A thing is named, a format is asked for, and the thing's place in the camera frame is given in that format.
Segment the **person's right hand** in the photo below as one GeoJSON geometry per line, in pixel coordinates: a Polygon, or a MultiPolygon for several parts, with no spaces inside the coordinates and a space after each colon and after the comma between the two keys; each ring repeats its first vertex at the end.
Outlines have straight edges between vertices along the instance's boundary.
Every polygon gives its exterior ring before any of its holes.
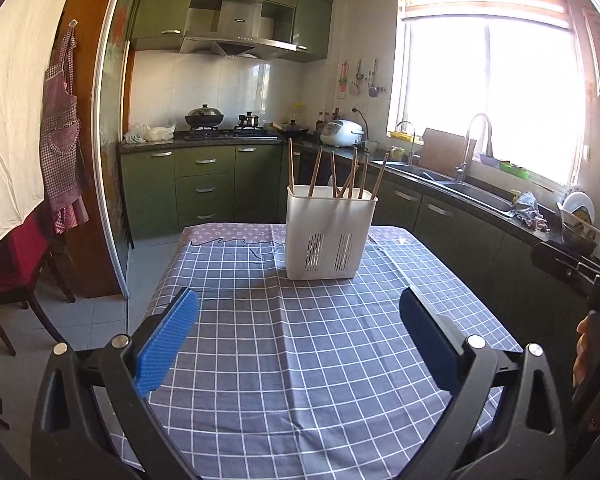
{"type": "Polygon", "coordinates": [[[590,318],[587,316],[577,326],[577,334],[579,339],[576,345],[576,359],[572,368],[572,385],[573,387],[580,386],[588,374],[588,326],[590,318]]]}

